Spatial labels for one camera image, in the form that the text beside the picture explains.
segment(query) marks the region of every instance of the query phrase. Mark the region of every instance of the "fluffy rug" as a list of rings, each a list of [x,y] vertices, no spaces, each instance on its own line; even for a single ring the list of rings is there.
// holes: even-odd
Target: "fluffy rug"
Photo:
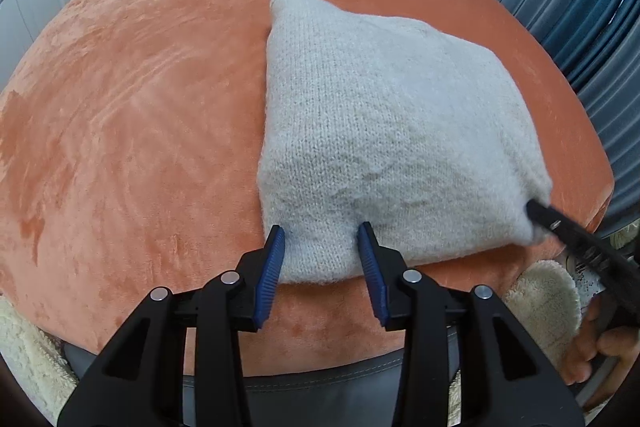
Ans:
[[[571,276],[555,261],[539,261],[519,277],[504,301],[558,367],[580,323],[578,294]],[[78,379],[52,339],[20,317],[2,296],[0,352],[31,401],[55,425]],[[450,389],[449,425],[459,421],[458,377]]]

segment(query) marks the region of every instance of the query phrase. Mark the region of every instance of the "knit fabric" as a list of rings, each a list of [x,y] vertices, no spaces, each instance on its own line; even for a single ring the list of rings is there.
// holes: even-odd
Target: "knit fabric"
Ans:
[[[271,0],[265,231],[281,282],[361,273],[355,235],[424,264],[542,237],[525,213],[551,181],[513,79],[488,49],[424,22]]]

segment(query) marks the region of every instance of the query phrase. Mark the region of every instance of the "metal rivet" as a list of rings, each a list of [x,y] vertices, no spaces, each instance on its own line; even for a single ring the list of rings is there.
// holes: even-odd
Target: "metal rivet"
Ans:
[[[224,272],[220,276],[220,280],[223,284],[236,284],[240,280],[240,274],[233,270]]]
[[[152,301],[163,301],[164,299],[166,299],[166,296],[169,295],[169,290],[167,288],[154,288],[151,290],[151,295],[149,295],[151,297]]]
[[[476,286],[474,293],[481,299],[488,299],[489,297],[491,297],[491,295],[494,294],[494,291],[489,288],[489,286],[481,284],[479,286]]]
[[[420,282],[422,274],[418,270],[405,270],[402,278],[407,282]]]

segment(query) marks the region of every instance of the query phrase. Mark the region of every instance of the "person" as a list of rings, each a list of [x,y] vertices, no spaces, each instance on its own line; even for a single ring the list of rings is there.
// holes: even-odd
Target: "person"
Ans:
[[[625,380],[638,354],[640,354],[640,330],[619,327],[605,331],[598,336],[596,320],[600,314],[600,297],[595,296],[582,318],[582,323],[567,349],[560,375],[564,383],[571,385],[586,381],[591,376],[591,360],[598,352],[609,357],[619,357],[620,361],[607,380],[596,390],[584,405],[586,411],[608,400]]]

